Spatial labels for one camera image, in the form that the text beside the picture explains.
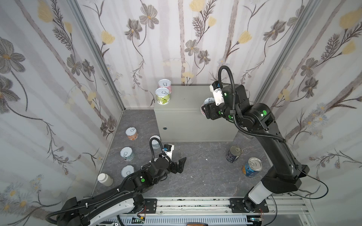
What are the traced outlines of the black label can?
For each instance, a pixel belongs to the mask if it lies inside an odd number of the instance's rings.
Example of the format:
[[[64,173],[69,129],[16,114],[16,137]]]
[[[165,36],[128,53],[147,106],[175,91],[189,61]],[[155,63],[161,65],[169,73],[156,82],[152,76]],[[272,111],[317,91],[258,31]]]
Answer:
[[[240,157],[241,153],[242,150],[240,147],[232,146],[226,154],[226,160],[230,163],[234,163]]]

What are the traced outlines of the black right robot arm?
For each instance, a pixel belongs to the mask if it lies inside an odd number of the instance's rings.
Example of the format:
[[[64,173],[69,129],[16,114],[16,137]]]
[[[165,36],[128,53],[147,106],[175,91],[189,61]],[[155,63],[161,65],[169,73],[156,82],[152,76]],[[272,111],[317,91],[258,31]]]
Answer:
[[[231,204],[231,208],[243,213],[255,212],[262,209],[272,194],[298,191],[301,178],[308,176],[310,169],[292,154],[270,108],[262,103],[251,105],[245,87],[235,84],[227,66],[219,68],[218,80],[210,85],[210,90],[215,102],[202,107],[206,118],[224,118],[242,133],[256,137],[272,162],[261,181],[238,204]]]

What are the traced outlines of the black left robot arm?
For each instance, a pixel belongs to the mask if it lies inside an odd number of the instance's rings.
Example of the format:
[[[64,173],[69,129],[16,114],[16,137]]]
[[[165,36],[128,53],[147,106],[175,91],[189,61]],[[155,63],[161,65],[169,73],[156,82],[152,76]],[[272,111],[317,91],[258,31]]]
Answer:
[[[65,202],[60,211],[48,214],[47,222],[57,226],[95,226],[119,214],[138,213],[145,210],[143,193],[167,178],[169,173],[182,173],[186,158],[177,163],[167,155],[171,145],[161,146],[161,154],[155,157],[151,149],[151,160],[138,171],[126,176],[121,184],[100,195]]]

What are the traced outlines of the grey metal cabinet counter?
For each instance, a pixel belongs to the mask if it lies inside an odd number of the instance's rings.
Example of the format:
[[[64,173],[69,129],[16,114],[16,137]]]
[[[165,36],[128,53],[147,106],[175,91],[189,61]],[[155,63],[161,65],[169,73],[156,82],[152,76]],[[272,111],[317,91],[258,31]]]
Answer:
[[[238,129],[224,118],[207,119],[200,111],[212,97],[208,86],[173,86],[170,102],[154,112],[163,142],[232,142]]]

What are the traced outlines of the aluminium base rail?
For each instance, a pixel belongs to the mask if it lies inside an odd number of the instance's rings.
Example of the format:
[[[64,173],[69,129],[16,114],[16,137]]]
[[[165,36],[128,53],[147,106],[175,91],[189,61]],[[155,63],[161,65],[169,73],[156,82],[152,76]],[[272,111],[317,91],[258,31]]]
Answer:
[[[268,197],[255,212],[237,212],[241,198],[164,197],[146,199],[146,211],[127,214],[128,201],[100,214],[92,226],[314,226],[315,222],[302,198]]]

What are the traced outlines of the blue corn label can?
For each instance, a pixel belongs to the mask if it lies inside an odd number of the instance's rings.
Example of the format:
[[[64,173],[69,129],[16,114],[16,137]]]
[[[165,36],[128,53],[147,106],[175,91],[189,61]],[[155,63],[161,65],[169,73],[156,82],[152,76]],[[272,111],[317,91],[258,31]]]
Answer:
[[[251,157],[242,167],[242,172],[246,177],[254,177],[263,169],[263,164],[260,159]]]

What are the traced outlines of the teal label can left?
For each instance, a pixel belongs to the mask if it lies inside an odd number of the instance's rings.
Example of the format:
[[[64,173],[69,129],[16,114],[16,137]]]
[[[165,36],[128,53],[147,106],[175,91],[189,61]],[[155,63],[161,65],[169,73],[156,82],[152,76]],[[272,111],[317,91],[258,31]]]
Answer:
[[[131,147],[124,147],[121,151],[120,151],[120,156],[126,161],[126,162],[130,162],[131,160],[134,159],[134,153]]]

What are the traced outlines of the teal label can near cabinet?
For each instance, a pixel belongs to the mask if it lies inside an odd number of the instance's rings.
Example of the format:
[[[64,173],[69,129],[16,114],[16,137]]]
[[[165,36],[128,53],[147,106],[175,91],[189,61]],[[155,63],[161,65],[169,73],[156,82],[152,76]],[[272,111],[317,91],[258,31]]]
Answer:
[[[161,148],[160,142],[161,142],[161,137],[159,135],[153,135],[150,138],[150,146],[154,150]]]

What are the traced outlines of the pink label can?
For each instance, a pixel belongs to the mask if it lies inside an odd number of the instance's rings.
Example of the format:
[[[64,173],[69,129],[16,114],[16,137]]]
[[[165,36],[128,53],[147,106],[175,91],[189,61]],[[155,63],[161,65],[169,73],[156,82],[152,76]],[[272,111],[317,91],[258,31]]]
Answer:
[[[172,93],[172,83],[170,80],[168,80],[168,79],[159,80],[157,85],[158,85],[158,88],[167,88],[169,90],[169,93],[170,94]]]
[[[209,98],[207,98],[207,99],[204,101],[204,103],[203,103],[202,106],[200,107],[200,111],[201,111],[201,113],[202,113],[204,116],[206,116],[206,114],[205,114],[205,112],[204,112],[204,110],[203,110],[203,107],[204,107],[205,105],[207,105],[207,104],[213,104],[213,103],[215,103],[215,99],[212,98],[212,97],[209,97]]]

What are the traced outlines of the green label can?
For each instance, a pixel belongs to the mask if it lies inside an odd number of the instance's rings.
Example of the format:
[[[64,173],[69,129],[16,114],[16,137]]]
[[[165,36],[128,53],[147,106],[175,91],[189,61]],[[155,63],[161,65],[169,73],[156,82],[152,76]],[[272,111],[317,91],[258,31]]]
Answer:
[[[169,89],[167,88],[158,88],[155,91],[156,94],[156,98],[157,98],[157,103],[159,105],[166,105],[170,102],[170,92]]]

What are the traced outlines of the white plastic bottle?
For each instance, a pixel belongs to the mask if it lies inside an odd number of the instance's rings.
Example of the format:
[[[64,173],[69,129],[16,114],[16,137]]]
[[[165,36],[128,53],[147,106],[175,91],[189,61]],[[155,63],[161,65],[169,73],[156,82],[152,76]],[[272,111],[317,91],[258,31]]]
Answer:
[[[104,186],[111,186],[114,183],[114,180],[106,173],[101,173],[97,177],[98,182],[103,184]]]

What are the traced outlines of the teal label can front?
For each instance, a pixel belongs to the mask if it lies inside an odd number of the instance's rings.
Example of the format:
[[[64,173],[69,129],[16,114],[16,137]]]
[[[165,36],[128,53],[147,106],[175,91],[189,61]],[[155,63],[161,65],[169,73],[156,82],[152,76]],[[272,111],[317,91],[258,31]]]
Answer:
[[[134,167],[132,165],[127,165],[123,167],[123,169],[121,170],[121,175],[123,178],[126,178],[127,176],[133,173],[134,173]]]

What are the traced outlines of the orange label can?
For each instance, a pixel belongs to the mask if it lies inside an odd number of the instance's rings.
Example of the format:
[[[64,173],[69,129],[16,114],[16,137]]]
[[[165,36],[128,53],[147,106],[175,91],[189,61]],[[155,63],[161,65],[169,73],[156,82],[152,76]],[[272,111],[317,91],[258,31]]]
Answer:
[[[129,127],[125,131],[129,140],[136,140],[138,138],[138,132],[135,127]]]

